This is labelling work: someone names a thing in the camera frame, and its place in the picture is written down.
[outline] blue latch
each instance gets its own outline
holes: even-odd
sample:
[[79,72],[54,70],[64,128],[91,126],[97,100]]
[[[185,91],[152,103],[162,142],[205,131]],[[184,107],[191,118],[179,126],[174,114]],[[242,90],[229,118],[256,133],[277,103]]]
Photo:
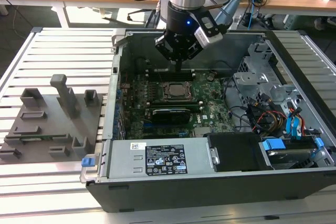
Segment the blue latch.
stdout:
[[315,138],[315,143],[319,149],[324,146],[323,140],[319,137]]
[[82,167],[94,167],[96,159],[94,157],[84,157],[82,159]]
[[284,150],[286,149],[283,140],[280,138],[269,138],[263,141],[263,146],[266,151],[268,150]]

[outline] aluminum extrusion table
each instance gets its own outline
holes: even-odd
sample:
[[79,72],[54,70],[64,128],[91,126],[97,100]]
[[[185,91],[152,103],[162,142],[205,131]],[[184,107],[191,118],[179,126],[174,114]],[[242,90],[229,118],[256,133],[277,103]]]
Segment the aluminum extrusion table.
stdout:
[[[96,89],[107,94],[112,33],[113,29],[60,28],[31,33],[0,82],[0,145],[18,114],[24,88],[56,94],[49,87],[55,73],[66,74],[75,93]],[[97,152],[104,113],[103,105]],[[80,162],[0,166],[0,223],[262,223],[271,215],[280,218],[272,223],[334,223],[336,219],[336,186],[302,200],[108,214],[80,183],[80,170]]]

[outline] table leg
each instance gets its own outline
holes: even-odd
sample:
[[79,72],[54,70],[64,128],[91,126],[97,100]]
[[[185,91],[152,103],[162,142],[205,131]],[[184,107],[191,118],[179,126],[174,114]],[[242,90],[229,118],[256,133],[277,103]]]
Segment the table leg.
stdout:
[[105,8],[99,7],[99,13],[101,18],[105,18]]
[[67,10],[62,6],[55,6],[57,16],[62,28],[69,28],[69,18]]
[[0,5],[0,14],[2,16],[7,16],[8,15],[8,11],[7,11],[7,9],[4,5]]

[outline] blue cable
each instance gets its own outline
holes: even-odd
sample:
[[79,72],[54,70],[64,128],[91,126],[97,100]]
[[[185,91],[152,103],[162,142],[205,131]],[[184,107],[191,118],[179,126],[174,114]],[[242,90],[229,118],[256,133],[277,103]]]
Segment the blue cable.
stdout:
[[252,12],[251,12],[251,18],[250,18],[250,23],[248,23],[248,28],[247,28],[247,30],[250,30],[250,27],[251,27],[253,11],[254,11],[254,0],[252,0]]

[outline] power supply label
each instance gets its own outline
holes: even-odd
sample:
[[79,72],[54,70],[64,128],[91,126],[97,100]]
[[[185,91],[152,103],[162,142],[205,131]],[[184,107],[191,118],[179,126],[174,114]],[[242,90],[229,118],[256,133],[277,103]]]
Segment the power supply label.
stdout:
[[183,144],[146,146],[147,175],[155,176],[187,173],[187,161],[185,159]]

